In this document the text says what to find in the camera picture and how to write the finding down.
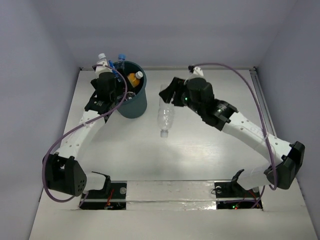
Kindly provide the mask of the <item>clear bottle dark blue label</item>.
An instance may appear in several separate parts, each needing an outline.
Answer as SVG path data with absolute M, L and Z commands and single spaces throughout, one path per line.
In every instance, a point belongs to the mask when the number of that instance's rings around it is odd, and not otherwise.
M 113 63 L 107 59 L 107 56 L 104 53 L 98 55 L 98 61 L 96 64 L 108 64 L 111 69 L 114 68 Z

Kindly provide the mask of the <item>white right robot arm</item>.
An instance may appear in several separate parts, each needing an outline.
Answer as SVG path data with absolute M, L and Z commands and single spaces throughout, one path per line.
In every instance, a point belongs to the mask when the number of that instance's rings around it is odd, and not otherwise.
M 230 190 L 242 196 L 248 190 L 265 185 L 288 190 L 300 170 L 305 146 L 290 143 L 263 130 L 249 121 L 236 107 L 215 98 L 212 85 L 202 77 L 183 80 L 175 77 L 159 92 L 166 104 L 188 107 L 207 125 L 235 137 L 267 160 L 267 164 L 252 170 L 241 169 L 232 178 Z

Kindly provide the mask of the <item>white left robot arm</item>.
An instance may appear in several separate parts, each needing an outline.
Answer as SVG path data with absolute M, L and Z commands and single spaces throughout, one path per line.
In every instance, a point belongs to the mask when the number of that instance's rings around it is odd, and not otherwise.
M 80 160 L 94 136 L 125 101 L 118 97 L 124 97 L 128 91 L 126 79 L 117 69 L 96 64 L 95 74 L 97 77 L 91 81 L 94 92 L 84 107 L 78 126 L 59 138 L 42 161 L 43 189 L 57 203 L 67 200 L 58 199 L 51 191 L 69 195 L 71 199 L 85 191 L 88 176 Z

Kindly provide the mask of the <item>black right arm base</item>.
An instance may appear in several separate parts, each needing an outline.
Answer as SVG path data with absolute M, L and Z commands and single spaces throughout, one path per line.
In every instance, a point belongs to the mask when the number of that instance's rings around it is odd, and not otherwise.
M 214 183 L 211 194 L 216 197 L 218 210 L 263 209 L 260 191 L 245 190 L 238 184 L 238 178 L 244 170 L 239 170 L 230 181 Z

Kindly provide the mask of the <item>clear bottle blue cap label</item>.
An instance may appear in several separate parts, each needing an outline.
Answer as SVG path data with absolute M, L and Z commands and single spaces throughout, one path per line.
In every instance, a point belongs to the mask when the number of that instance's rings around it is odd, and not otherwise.
M 126 55 L 123 53 L 120 53 L 118 55 L 117 62 L 115 63 L 115 67 L 118 71 L 122 71 L 122 72 L 125 71 L 125 61 L 126 61 Z

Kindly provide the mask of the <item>orange juice bottle white cap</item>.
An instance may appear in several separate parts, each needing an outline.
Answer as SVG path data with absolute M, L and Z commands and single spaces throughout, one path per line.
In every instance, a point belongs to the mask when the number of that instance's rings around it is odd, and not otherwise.
M 136 73 L 130 73 L 127 78 L 133 88 L 136 88 L 143 77 L 143 73 L 141 71 L 137 71 Z

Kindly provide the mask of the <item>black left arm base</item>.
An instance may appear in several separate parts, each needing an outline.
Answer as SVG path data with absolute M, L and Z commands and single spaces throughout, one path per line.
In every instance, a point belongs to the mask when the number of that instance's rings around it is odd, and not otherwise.
M 112 181 L 106 190 L 89 190 L 80 198 L 82 210 L 125 210 L 127 182 Z

